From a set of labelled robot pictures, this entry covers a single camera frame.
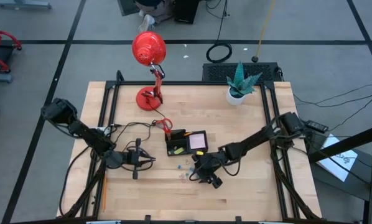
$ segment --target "person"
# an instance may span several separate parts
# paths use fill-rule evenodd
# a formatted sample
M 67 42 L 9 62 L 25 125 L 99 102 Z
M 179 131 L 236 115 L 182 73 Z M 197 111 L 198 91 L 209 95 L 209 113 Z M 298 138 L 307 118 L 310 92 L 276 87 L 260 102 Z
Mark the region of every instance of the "person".
M 159 24 L 174 15 L 171 0 L 135 0 L 135 4 L 140 9 L 139 15 L 144 17 L 139 32 L 148 31 L 155 23 Z

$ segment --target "pen holder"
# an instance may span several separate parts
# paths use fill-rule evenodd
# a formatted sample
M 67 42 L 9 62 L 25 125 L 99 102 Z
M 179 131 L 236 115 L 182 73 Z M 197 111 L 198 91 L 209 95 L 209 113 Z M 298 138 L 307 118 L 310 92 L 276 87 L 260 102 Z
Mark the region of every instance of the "pen holder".
M 208 151 L 207 134 L 205 131 L 192 131 L 185 129 L 171 130 L 171 139 L 165 135 L 168 156 L 181 156 L 194 154 L 196 151 Z

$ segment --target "red desk lamp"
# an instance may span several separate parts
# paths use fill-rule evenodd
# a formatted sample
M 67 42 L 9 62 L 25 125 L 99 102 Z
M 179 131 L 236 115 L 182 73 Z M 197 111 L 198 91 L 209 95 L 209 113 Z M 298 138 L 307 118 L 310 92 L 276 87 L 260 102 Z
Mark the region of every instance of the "red desk lamp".
M 159 64 L 165 59 L 165 43 L 158 34 L 143 32 L 132 42 L 132 52 L 139 63 L 151 67 L 150 72 L 156 77 L 154 87 L 144 87 L 137 93 L 136 103 L 142 110 L 155 110 L 162 104 L 160 89 L 165 73 Z

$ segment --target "shoe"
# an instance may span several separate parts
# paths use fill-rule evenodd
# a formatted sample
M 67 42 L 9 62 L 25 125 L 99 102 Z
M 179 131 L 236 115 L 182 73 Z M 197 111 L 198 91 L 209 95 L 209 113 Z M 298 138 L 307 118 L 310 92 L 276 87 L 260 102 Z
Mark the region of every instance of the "shoe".
M 153 24 L 156 22 L 154 17 L 145 15 L 142 24 L 139 26 L 139 32 L 146 32 L 153 28 Z
M 140 17 L 144 17 L 144 16 L 145 16 L 145 13 L 142 11 L 142 9 L 139 10 L 139 16 L 140 16 Z

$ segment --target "white paper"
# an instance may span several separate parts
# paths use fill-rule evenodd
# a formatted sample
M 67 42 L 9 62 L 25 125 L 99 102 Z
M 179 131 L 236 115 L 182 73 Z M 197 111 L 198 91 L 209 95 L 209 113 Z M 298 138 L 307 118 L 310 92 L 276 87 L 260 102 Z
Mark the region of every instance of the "white paper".
M 334 135 L 330 134 L 328 138 L 325 140 L 325 142 L 323 143 L 323 146 L 321 149 L 331 146 L 332 144 L 335 144 L 339 141 L 340 140 L 334 137 Z M 353 158 L 356 158 L 357 156 L 358 155 L 355 152 L 353 152 L 352 150 L 349 150 L 347 152 L 343 152 L 336 156 L 332 156 L 331 158 L 337 163 L 339 163 L 341 166 L 346 168 L 347 170 L 350 170 L 353 166 L 353 163 L 355 163 L 355 160 L 356 160 Z M 323 159 L 321 161 L 318 161 L 317 164 L 323 167 L 325 170 L 329 171 L 332 175 L 340 179 L 342 182 L 344 182 L 345 179 L 348 177 L 348 172 L 343 170 L 338 165 L 336 165 L 336 163 L 334 163 L 330 159 Z
M 204 134 L 191 134 L 188 137 L 191 149 L 205 148 Z

